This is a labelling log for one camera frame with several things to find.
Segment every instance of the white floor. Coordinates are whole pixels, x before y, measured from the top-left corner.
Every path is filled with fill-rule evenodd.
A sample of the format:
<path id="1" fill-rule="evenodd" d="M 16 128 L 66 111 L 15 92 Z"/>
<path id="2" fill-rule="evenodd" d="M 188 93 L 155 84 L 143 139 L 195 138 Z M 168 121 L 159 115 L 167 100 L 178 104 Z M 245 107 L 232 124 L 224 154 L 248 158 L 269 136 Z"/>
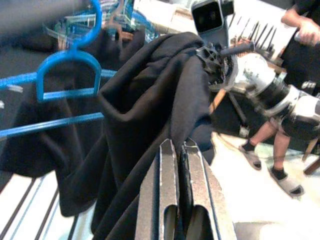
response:
<path id="1" fill-rule="evenodd" d="M 317 156 L 311 155 L 303 163 L 301 152 L 287 151 L 285 170 L 305 189 L 303 196 L 293 199 L 269 175 L 267 167 L 273 162 L 272 145 L 257 146 L 262 170 L 256 171 L 237 149 L 245 139 L 213 133 L 212 141 L 216 155 L 211 169 L 220 181 L 235 224 L 270 223 L 261 229 L 257 240 L 320 239 L 320 169 L 312 176 L 303 173 Z"/>
<path id="2" fill-rule="evenodd" d="M 10 182 L 0 194 L 0 233 L 15 211 L 31 181 L 32 179 L 29 177 L 13 175 Z M 38 178 L 3 239 L 35 239 L 56 189 L 57 180 L 54 172 Z M 90 225 L 93 212 L 94 207 L 79 215 L 72 240 L 92 239 L 93 235 L 90 232 Z M 58 195 L 53 203 L 53 207 L 39 239 L 67 240 L 73 222 L 74 217 L 64 217 L 61 215 Z"/>
<path id="3" fill-rule="evenodd" d="M 256 171 L 237 149 L 245 142 L 244 139 L 213 133 L 212 141 L 216 154 L 211 169 L 220 182 L 237 234 L 243 234 L 246 229 L 246 237 L 239 239 L 320 239 L 320 169 L 311 176 L 303 174 L 303 169 L 317 156 L 311 155 L 303 163 L 301 152 L 288 151 L 285 169 L 298 179 L 305 189 L 303 196 L 292 199 L 269 175 L 267 166 L 272 165 L 271 145 L 257 146 L 256 152 L 262 159 L 262 170 Z M 0 194 L 0 234 L 30 183 L 30 178 L 14 175 Z M 56 189 L 54 172 L 38 178 L 4 240 L 35 239 Z M 79 216 L 73 240 L 92 239 L 90 224 L 93 211 L 94 207 Z M 73 217 L 61 215 L 58 195 L 39 239 L 67 240 L 73 222 Z M 251 230 L 256 226 L 258 233 L 248 234 L 248 228 L 244 227 L 247 225 L 250 225 Z"/>

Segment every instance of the black shirt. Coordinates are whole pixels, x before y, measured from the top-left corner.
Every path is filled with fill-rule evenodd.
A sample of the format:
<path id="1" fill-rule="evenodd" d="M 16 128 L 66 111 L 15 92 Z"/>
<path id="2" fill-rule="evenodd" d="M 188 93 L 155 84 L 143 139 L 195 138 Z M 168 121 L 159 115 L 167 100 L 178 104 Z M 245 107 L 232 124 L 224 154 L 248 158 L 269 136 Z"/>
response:
<path id="1" fill-rule="evenodd" d="M 320 25 L 320 0 L 296 0 L 295 9 L 299 15 L 306 14 L 307 18 Z M 282 56 L 283 67 L 288 72 L 286 83 L 298 88 L 301 88 L 305 81 L 320 84 L 319 56 L 319 45 L 316 47 L 302 45 L 292 37 Z"/>

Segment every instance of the webcam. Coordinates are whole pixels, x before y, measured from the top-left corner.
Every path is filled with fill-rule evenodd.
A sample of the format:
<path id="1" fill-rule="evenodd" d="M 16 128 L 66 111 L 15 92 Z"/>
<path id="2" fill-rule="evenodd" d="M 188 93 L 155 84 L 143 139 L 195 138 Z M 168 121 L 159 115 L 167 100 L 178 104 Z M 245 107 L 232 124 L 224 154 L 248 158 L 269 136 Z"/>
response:
<path id="1" fill-rule="evenodd" d="M 223 0 L 196 1 L 191 12 L 198 35 L 205 44 L 229 46 L 228 25 L 226 18 L 234 13 L 234 2 Z"/>

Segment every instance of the black garment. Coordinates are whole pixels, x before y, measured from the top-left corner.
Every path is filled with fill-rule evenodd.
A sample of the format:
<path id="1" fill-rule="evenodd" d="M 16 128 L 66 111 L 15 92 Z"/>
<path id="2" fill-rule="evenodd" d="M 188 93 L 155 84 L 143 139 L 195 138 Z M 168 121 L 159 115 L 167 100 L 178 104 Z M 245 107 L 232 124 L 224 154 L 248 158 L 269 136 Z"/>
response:
<path id="1" fill-rule="evenodd" d="M 112 41 L 106 31 L 84 49 L 92 54 L 104 69 L 118 70 L 145 43 L 145 32 L 136 31 L 133 40 L 120 46 Z M 43 50 L 43 45 L 36 44 L 36 50 Z M 16 51 L 17 54 L 5 51 Z M 0 77 L 14 74 L 16 66 L 36 66 L 47 56 L 35 51 L 6 49 L 2 52 Z M 25 73 L 36 69 L 25 69 Z M 90 67 L 81 62 L 64 62 L 53 67 L 44 79 L 45 92 L 90 88 L 93 86 L 94 73 Z M 102 79 L 103 86 L 107 79 Z M 0 112 L 1 129 L 41 123 L 50 120 L 100 112 L 97 97 L 63 99 L 38 103 L 35 84 L 25 84 L 23 94 L 0 91 L 0 100 L 5 109 Z M 102 131 L 102 121 L 87 122 L 51 129 L 39 133 L 9 138 L 0 142 L 0 170 L 13 172 L 28 177 L 40 177 L 57 170 L 57 174 L 69 174 L 85 159 Z"/>
<path id="2" fill-rule="evenodd" d="M 140 185 L 165 139 L 179 154 L 191 137 L 206 160 L 213 159 L 209 76 L 195 56 L 202 45 L 192 33 L 162 36 L 100 90 L 103 135 L 77 171 L 58 178 L 61 197 L 72 197 L 69 205 L 61 202 L 65 215 L 97 197 L 94 239 L 134 239 Z"/>
<path id="3" fill-rule="evenodd" d="M 295 7 L 300 15 L 306 14 L 320 25 L 320 0 L 295 0 Z M 290 40 L 284 51 L 283 67 L 287 69 L 285 82 L 301 89 L 303 82 L 311 81 L 320 84 L 320 46 L 302 45 Z"/>

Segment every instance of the tiled floor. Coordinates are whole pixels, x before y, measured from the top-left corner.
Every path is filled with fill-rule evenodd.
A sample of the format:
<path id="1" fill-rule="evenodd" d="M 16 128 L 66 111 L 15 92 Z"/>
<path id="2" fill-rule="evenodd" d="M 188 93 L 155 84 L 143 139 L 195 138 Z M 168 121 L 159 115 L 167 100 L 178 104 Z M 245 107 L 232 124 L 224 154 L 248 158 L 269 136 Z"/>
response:
<path id="1" fill-rule="evenodd" d="M 312 176 L 303 174 L 317 156 L 311 155 L 303 163 L 301 152 L 287 151 L 285 170 L 305 189 L 303 196 L 293 199 L 268 172 L 267 167 L 273 163 L 272 145 L 257 146 L 255 151 L 262 160 L 262 170 L 256 171 L 237 149 L 244 139 L 213 133 L 212 141 L 216 155 L 211 169 L 220 181 L 236 228 L 241 223 L 271 223 L 264 225 L 254 240 L 320 239 L 320 169 Z"/>

